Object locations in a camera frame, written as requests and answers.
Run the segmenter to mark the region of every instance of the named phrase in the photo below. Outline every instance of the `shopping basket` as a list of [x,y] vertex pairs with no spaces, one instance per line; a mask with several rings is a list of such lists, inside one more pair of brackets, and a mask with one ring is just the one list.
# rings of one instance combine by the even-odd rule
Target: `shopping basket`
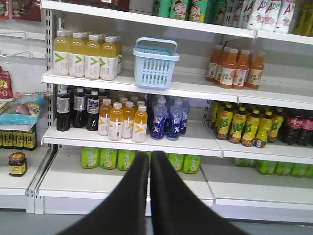
[[[175,49],[139,45],[141,41],[174,44]],[[179,60],[176,53],[177,43],[172,40],[156,38],[138,38],[133,49],[135,56],[134,76],[139,87],[167,89],[171,85],[175,62]]]

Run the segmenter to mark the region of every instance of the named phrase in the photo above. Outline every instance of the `jar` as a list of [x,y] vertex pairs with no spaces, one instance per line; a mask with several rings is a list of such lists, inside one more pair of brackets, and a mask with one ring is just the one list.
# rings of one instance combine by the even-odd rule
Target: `jar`
[[27,170],[25,154],[22,152],[12,153],[9,157],[9,167],[11,176],[22,176]]

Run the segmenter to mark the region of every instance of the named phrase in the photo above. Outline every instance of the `gray floor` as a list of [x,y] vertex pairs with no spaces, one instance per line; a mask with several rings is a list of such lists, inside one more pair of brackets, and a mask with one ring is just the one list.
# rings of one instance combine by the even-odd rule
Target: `gray floor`
[[[0,211],[0,235],[55,235],[83,218],[82,215],[32,214]],[[251,235],[313,235],[313,225],[233,222]],[[147,218],[147,235],[152,235]]]

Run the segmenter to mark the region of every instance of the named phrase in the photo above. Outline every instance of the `cola bottle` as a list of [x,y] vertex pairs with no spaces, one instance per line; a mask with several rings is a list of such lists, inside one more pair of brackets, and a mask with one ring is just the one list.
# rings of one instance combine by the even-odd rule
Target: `cola bottle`
[[312,132],[313,132],[313,111],[307,111],[305,113],[303,127],[300,131],[297,144],[307,146],[310,142]]
[[284,142],[287,144],[294,144],[297,142],[299,133],[304,123],[304,112],[303,110],[293,109],[288,115],[286,122],[286,134],[284,136]]

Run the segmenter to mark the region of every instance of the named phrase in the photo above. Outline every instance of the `red package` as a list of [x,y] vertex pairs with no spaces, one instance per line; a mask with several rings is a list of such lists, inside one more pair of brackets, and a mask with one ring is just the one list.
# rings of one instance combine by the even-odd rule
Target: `red package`
[[13,0],[12,18],[41,22],[40,0]]
[[0,19],[10,19],[9,12],[9,0],[0,0]]
[[12,82],[9,71],[2,71],[0,73],[0,98],[13,98]]

